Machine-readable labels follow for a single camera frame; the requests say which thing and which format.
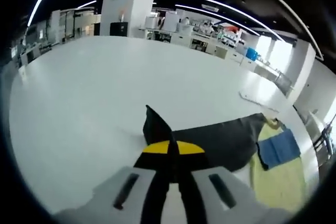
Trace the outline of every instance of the window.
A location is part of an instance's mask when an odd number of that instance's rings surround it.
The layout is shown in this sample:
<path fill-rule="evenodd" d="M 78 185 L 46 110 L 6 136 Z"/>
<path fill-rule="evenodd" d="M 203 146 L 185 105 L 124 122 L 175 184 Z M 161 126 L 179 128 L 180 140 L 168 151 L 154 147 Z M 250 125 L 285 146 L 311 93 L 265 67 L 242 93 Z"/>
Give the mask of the window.
<path fill-rule="evenodd" d="M 256 51 L 258 52 L 258 54 L 261 55 L 263 59 L 266 57 L 271 41 L 272 41 L 271 37 L 266 37 L 266 36 L 259 37 L 259 40 L 256 46 Z"/>
<path fill-rule="evenodd" d="M 288 68 L 293 45 L 281 40 L 275 41 L 272 53 L 269 57 L 270 65 L 285 72 Z"/>
<path fill-rule="evenodd" d="M 17 54 L 17 46 L 12 47 L 12 58 L 14 58 Z"/>

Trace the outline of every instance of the led strip light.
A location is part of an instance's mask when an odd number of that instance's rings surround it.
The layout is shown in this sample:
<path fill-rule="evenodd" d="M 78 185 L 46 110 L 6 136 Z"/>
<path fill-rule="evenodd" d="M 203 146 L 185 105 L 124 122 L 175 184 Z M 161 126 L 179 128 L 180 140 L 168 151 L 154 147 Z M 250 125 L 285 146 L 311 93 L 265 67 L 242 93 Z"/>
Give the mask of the led strip light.
<path fill-rule="evenodd" d="M 175 6 L 182 7 L 182 8 L 187 8 L 187 9 L 191 9 L 191 10 L 197 10 L 199 12 L 204 12 L 204 13 L 208 13 L 208 14 L 211 14 L 211 15 L 215 15 L 215 16 L 217 16 L 219 18 L 226 19 L 227 21 L 230 21 L 231 23 L 237 24 L 238 26 L 244 28 L 245 30 L 248 30 L 249 32 L 251 32 L 251 33 L 253 33 L 255 35 L 260 36 L 259 33 L 253 31 L 251 28 L 248 28 L 248 27 L 246 27 L 246 26 L 244 26 L 244 25 L 242 25 L 242 24 L 240 24 L 240 23 L 238 23 L 238 22 L 236 22 L 236 21 L 234 21 L 232 19 L 223 17 L 223 16 L 221 16 L 221 15 L 219 15 L 217 13 L 212 13 L 212 12 L 208 12 L 207 10 L 202 10 L 202 9 L 198 9 L 198 8 L 194 8 L 194 7 L 190 7 L 190 6 L 185 6 L 185 5 L 175 5 Z"/>
<path fill-rule="evenodd" d="M 224 7 L 229 8 L 229 9 L 231 9 L 231 10 L 237 12 L 237 13 L 240 13 L 240 14 L 244 15 L 245 17 L 247 17 L 247 18 L 253 20 L 253 21 L 256 22 L 256 23 L 258 23 L 259 25 L 265 27 L 267 30 L 269 30 L 272 34 L 274 34 L 274 35 L 275 35 L 278 39 L 280 39 L 281 41 L 284 41 L 284 39 L 282 39 L 282 38 L 281 38 L 275 31 L 273 31 L 271 28 L 269 28 L 268 26 L 266 26 L 266 25 L 263 24 L 262 22 L 260 22 L 260 21 L 256 20 L 255 18 L 251 17 L 250 15 L 248 15 L 248 14 L 246 14 L 246 13 L 244 13 L 244 12 L 242 12 L 242 11 L 236 9 L 236 8 L 233 8 L 233 7 L 229 6 L 229 5 L 220 3 L 220 2 L 218 2 L 218 1 L 214 1 L 214 0 L 205 0 L 205 1 L 209 1 L 209 2 L 214 3 L 214 4 L 224 6 Z"/>
<path fill-rule="evenodd" d="M 32 14 L 30 15 L 30 18 L 29 18 L 27 27 L 29 27 L 29 26 L 32 24 L 34 15 L 35 15 L 35 13 L 36 13 L 36 11 L 37 11 L 37 8 L 38 8 L 38 6 L 40 5 L 41 1 L 42 1 L 42 0 L 37 0 L 36 4 L 35 4 L 35 6 L 34 6 L 34 9 L 33 9 L 33 11 L 32 11 Z"/>
<path fill-rule="evenodd" d="M 303 23 L 303 21 L 301 20 L 301 18 L 294 12 L 294 10 L 293 10 L 292 8 L 290 8 L 290 6 L 289 6 L 285 1 L 283 1 L 283 0 L 278 0 L 278 1 L 279 1 L 280 3 L 282 3 L 282 4 L 287 8 L 287 10 L 290 11 L 290 13 L 293 14 L 293 16 L 294 16 L 294 17 L 298 20 L 298 22 L 303 26 L 303 28 L 305 29 L 305 31 L 306 31 L 307 34 L 309 35 L 311 41 L 313 42 L 313 44 L 314 44 L 314 46 L 315 46 L 317 52 L 319 53 L 318 57 L 316 57 L 316 58 L 318 58 L 318 59 L 324 61 L 323 54 L 322 54 L 322 52 L 321 52 L 319 46 L 317 45 L 317 43 L 316 43 L 316 41 L 315 41 L 313 35 L 312 35 L 311 32 L 308 30 L 308 27 Z"/>
<path fill-rule="evenodd" d="M 81 9 L 81 8 L 83 8 L 84 6 L 91 5 L 91 4 L 95 3 L 95 2 L 97 2 L 97 0 L 94 0 L 94 1 L 88 2 L 88 3 L 86 3 L 86 4 L 83 4 L 83 5 L 81 5 L 81 6 L 78 6 L 78 7 L 77 7 L 77 9 Z"/>

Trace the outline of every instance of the black cloth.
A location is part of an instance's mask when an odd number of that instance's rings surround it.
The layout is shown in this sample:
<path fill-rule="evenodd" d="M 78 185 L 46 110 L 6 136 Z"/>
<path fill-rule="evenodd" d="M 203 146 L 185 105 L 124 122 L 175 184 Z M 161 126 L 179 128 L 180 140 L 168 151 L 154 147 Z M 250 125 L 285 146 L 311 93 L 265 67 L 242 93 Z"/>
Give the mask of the black cloth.
<path fill-rule="evenodd" d="M 170 140 L 196 144 L 201 147 L 209 161 L 209 167 L 224 166 L 229 171 L 243 168 L 257 152 L 256 142 L 267 119 L 263 114 L 202 126 L 173 131 L 149 106 L 143 128 L 147 144 Z"/>

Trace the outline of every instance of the white tabletop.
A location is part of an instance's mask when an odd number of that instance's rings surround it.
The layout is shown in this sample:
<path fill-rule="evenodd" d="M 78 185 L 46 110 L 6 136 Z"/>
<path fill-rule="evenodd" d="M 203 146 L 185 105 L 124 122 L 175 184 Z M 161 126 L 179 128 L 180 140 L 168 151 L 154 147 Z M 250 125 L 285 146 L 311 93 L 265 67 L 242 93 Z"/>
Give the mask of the white tabletop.
<path fill-rule="evenodd" d="M 261 112 L 238 94 L 252 84 L 274 85 L 230 61 L 178 45 L 81 38 L 34 60 L 24 79 L 15 77 L 9 112 L 15 157 L 52 214 L 76 208 L 120 167 L 133 166 L 146 146 L 146 104 L 173 130 L 209 125 Z M 278 89 L 258 94 L 286 103 Z M 292 106 L 277 117 L 294 133 L 311 191 L 318 165 L 308 133 Z M 249 183 L 248 166 L 236 174 Z"/>

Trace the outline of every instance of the blue cloth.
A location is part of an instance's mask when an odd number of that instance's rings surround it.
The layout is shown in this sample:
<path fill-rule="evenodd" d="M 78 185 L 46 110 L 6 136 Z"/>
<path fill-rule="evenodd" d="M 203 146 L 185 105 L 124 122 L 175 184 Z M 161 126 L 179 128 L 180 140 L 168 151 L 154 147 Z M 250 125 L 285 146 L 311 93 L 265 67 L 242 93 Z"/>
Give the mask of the blue cloth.
<path fill-rule="evenodd" d="M 258 155 L 265 170 L 292 161 L 301 155 L 300 149 L 290 129 L 279 135 L 257 142 Z"/>

